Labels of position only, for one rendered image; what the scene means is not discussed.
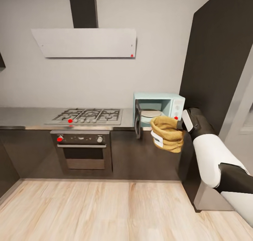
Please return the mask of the popcorn bag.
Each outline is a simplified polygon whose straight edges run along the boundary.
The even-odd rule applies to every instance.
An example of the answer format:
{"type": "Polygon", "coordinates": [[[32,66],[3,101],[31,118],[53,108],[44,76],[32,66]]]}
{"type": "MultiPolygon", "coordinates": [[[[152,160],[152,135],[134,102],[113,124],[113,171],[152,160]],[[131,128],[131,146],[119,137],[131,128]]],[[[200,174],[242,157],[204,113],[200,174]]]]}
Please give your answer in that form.
{"type": "Polygon", "coordinates": [[[177,129],[177,121],[169,116],[155,116],[151,120],[151,135],[158,148],[173,153],[181,151],[186,131],[177,129]]]}

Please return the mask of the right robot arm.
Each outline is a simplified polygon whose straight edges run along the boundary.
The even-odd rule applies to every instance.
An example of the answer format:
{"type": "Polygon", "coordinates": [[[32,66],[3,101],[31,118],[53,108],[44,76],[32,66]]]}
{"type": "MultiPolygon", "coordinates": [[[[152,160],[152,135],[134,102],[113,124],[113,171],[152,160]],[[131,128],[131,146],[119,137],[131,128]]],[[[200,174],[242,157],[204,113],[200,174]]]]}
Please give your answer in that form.
{"type": "Polygon", "coordinates": [[[220,140],[199,107],[183,110],[177,129],[191,135],[203,183],[216,189],[253,228],[253,176],[220,140]]]}

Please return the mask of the microwave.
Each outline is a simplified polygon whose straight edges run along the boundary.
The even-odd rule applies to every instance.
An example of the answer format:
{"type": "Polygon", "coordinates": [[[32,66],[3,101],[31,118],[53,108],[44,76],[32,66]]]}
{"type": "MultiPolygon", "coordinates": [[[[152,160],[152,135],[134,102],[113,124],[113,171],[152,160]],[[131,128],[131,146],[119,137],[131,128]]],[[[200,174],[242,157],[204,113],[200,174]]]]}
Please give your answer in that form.
{"type": "Polygon", "coordinates": [[[137,139],[140,139],[141,121],[155,116],[169,116],[182,120],[185,98],[173,92],[135,92],[133,112],[137,139]]]}

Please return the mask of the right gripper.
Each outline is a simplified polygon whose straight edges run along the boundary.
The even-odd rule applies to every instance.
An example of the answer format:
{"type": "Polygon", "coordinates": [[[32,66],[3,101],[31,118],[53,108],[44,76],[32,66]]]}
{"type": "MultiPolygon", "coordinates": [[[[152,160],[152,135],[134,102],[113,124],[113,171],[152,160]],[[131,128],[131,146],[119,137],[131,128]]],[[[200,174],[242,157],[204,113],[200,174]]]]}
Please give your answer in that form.
{"type": "Polygon", "coordinates": [[[178,130],[187,130],[185,123],[183,120],[177,121],[177,129],[178,130]]]}

